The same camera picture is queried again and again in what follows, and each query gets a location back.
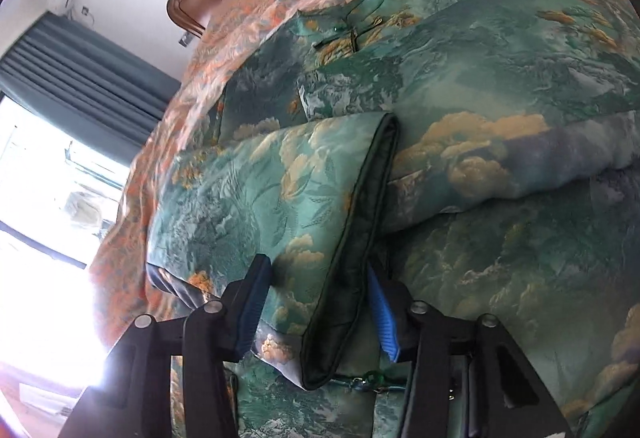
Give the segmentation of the orange paisley bedspread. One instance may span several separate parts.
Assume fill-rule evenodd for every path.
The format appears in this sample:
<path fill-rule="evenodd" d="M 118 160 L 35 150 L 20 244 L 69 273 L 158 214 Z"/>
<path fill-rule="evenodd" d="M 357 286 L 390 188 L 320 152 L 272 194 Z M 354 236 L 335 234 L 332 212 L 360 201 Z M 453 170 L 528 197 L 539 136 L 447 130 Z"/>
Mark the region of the orange paisley bedspread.
<path fill-rule="evenodd" d="M 179 297 L 159 288 L 148 270 L 148 236 L 160 191 L 175 157 L 186 150 L 194 132 L 216 106 L 224 84 L 240 65 L 276 29 L 295 13 L 317 10 L 351 0 L 222 0 L 194 52 L 182 88 L 172 99 L 131 172 L 120 202 L 116 224 L 102 243 L 90 274 L 96 282 L 96 318 L 108 346 L 114 345 L 139 314 L 158 322 L 188 316 L 190 308 Z M 180 357 L 170 364 L 171 437 L 190 437 L 184 426 Z M 622 415 L 603 437 L 629 432 L 636 409 L 629 401 Z"/>

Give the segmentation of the green patterned padded jacket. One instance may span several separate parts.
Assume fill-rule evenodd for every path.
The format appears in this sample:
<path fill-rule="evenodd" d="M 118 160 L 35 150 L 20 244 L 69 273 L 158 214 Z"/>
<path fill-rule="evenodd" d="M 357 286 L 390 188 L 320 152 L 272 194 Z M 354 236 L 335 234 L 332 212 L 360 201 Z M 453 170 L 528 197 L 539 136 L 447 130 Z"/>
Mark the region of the green patterned padded jacket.
<path fill-rule="evenodd" d="M 626 0 L 351 0 L 299 11 L 169 169 L 156 285 L 196 308 L 267 255 L 230 366 L 243 437 L 393 437 L 409 376 L 379 262 L 446 316 L 494 314 L 578 437 L 639 385 L 639 19 Z"/>

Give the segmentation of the blue-grey curtain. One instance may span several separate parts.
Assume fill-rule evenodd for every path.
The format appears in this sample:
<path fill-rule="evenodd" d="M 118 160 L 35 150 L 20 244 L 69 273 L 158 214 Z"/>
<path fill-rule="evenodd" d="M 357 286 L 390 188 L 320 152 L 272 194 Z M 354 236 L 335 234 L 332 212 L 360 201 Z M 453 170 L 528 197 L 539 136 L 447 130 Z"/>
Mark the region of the blue-grey curtain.
<path fill-rule="evenodd" d="M 129 164 L 180 83 L 81 24 L 44 14 L 1 57 L 1 88 L 67 135 Z"/>

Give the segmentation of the wall socket by headboard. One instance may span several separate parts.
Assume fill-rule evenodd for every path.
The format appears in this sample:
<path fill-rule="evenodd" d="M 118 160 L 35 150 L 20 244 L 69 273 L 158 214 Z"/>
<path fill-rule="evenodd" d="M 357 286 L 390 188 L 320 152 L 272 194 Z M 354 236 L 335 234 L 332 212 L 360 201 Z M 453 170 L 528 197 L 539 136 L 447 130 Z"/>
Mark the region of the wall socket by headboard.
<path fill-rule="evenodd" d="M 184 32 L 183 35 L 179 39 L 179 44 L 183 47 L 189 46 L 190 42 L 192 42 L 193 35 L 190 32 Z"/>

